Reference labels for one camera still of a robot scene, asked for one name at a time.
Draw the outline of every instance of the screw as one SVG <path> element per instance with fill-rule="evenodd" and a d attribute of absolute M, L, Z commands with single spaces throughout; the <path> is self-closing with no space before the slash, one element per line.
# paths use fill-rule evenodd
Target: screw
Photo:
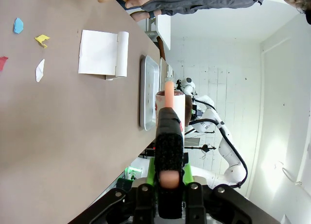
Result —
<path fill-rule="evenodd" d="M 141 188 L 141 190 L 143 190 L 143 191 L 148 191 L 148 187 L 143 186 L 143 187 Z"/>
<path fill-rule="evenodd" d="M 225 189 L 224 189 L 224 188 L 218 188 L 217 191 L 218 191 L 219 193 L 224 193 L 224 192 L 225 192 Z"/>
<path fill-rule="evenodd" d="M 198 188 L 198 185 L 197 185 L 197 184 L 191 184 L 191 188 L 192 188 L 192 189 L 197 189 L 197 188 Z"/>

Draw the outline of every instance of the brown tabletop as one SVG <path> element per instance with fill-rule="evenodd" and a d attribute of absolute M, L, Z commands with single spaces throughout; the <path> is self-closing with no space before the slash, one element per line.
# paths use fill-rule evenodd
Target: brown tabletop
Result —
<path fill-rule="evenodd" d="M 139 126 L 139 62 L 159 51 L 114 1 L 0 0 L 0 13 L 0 223 L 64 224 L 154 139 Z M 82 29 L 129 32 L 127 78 L 78 74 Z"/>

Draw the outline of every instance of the person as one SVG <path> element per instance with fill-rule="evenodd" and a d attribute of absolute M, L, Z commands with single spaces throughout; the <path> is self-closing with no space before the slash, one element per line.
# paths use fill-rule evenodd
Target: person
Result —
<path fill-rule="evenodd" d="M 110 0 L 98 0 L 105 3 Z M 210 8 L 246 8 L 263 0 L 117 0 L 124 9 L 142 8 L 131 14 L 135 21 L 152 18 L 160 14 L 175 15 L 192 14 L 199 9 Z M 291 6 L 306 14 L 308 24 L 311 24 L 311 0 L 284 0 Z"/>

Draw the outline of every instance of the blue crumpled paper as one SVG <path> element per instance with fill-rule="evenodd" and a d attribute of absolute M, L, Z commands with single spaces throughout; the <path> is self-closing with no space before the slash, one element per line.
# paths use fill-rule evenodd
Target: blue crumpled paper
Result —
<path fill-rule="evenodd" d="M 14 22 L 14 33 L 19 34 L 24 30 L 24 23 L 20 18 L 16 18 Z"/>

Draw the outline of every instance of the white plastic tray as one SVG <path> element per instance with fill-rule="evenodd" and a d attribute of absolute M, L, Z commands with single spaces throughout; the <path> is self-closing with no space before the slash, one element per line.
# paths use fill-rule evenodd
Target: white plastic tray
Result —
<path fill-rule="evenodd" d="M 140 125 L 146 131 L 156 125 L 156 93 L 159 91 L 159 65 L 146 56 L 140 65 Z"/>

